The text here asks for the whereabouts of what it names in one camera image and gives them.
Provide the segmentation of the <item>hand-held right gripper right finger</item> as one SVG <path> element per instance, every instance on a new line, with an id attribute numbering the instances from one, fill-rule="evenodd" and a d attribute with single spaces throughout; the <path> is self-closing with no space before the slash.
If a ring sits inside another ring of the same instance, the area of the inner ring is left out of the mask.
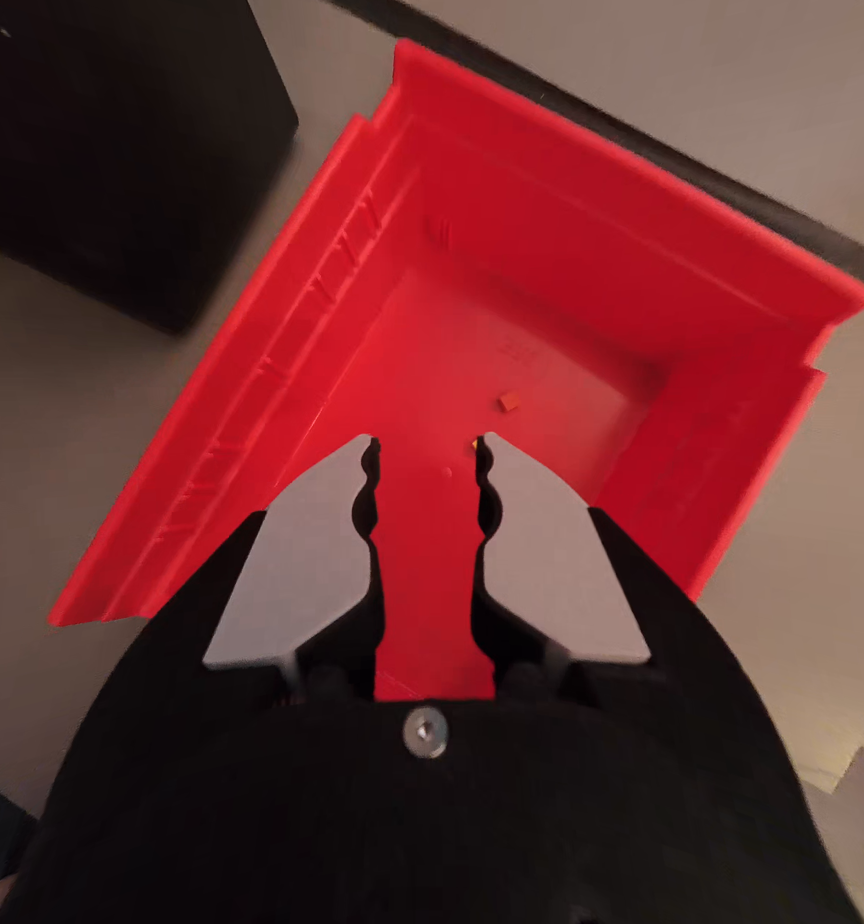
<path id="1" fill-rule="evenodd" d="M 650 648 L 589 504 L 496 433 L 478 438 L 475 475 L 483 540 L 472 637 L 493 666 L 648 664 Z"/>

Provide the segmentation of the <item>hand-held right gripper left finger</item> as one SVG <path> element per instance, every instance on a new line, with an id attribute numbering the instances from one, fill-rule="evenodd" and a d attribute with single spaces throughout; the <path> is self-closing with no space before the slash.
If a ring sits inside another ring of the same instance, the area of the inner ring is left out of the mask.
<path id="1" fill-rule="evenodd" d="M 358 434 L 272 500 L 208 644 L 207 669 L 299 673 L 300 650 L 368 596 L 373 527 L 356 526 L 356 502 L 374 491 L 379 454 L 376 438 Z"/>

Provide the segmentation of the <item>red plastic bin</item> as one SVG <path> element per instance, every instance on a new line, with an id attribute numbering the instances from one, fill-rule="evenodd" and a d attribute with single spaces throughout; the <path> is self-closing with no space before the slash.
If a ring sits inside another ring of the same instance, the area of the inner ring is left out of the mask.
<path id="1" fill-rule="evenodd" d="M 864 283 L 408 40 L 218 331 L 49 622 L 154 616 L 322 456 L 380 440 L 380 699 L 491 692 L 472 440 L 495 432 L 698 599 Z M 505 391 L 526 406 L 503 415 Z"/>

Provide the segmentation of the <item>black drawer cabinet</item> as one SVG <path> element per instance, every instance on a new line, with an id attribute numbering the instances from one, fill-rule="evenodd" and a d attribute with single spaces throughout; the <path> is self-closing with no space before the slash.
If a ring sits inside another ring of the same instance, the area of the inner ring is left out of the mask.
<path id="1" fill-rule="evenodd" d="M 0 252 L 170 334 L 298 128 L 246 1 L 0 1 Z"/>

